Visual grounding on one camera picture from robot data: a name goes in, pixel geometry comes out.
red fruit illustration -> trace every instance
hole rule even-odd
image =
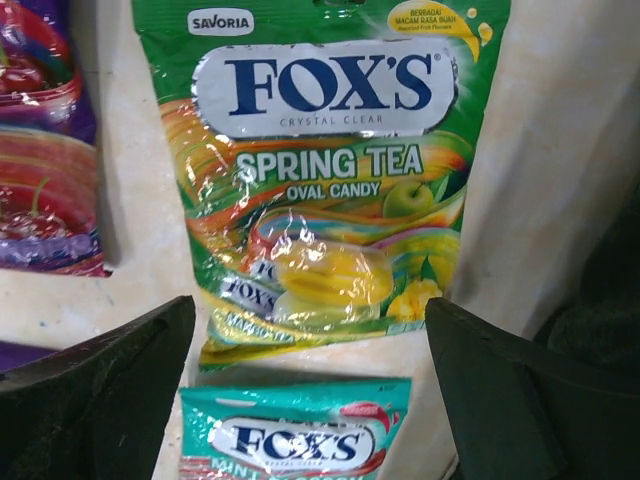
[[[391,419],[387,411],[382,406],[373,402],[357,402],[346,405],[340,409],[340,414],[345,417],[371,418],[378,420],[387,433],[391,430]]]
[[[0,43],[0,95],[30,93],[47,88],[46,68],[20,51],[5,50]]]
[[[45,178],[36,189],[30,210],[0,203],[0,238],[20,240],[23,238],[68,237],[70,231],[64,221],[54,213],[38,210],[38,199],[44,186],[49,181]]]

candy bag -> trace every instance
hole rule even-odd
[[[53,355],[54,350],[0,341],[0,373]]]
[[[180,480],[374,480],[410,380],[185,388]]]
[[[0,267],[104,277],[96,121],[67,0],[0,0]]]
[[[226,4],[133,0],[211,311],[201,368],[423,329],[510,1]]]

savoria logo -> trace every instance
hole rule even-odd
[[[189,33],[213,37],[236,37],[253,31],[254,19],[242,8],[203,8],[189,12]]]
[[[204,119],[233,138],[432,128],[456,98],[442,39],[216,49],[194,74]]]
[[[273,471],[348,471],[364,465],[375,449],[359,425],[297,424],[235,417],[213,431],[216,450]]]

yellow flavor label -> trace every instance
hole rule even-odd
[[[480,40],[464,18],[439,2],[409,0],[399,4],[389,14],[389,27],[406,35],[458,37],[467,43],[474,61],[480,56]]]

fox's spring tea candy bag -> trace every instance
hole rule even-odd
[[[509,0],[133,0],[210,307],[201,365],[424,328]]]
[[[180,480],[374,480],[409,380],[185,388]]]

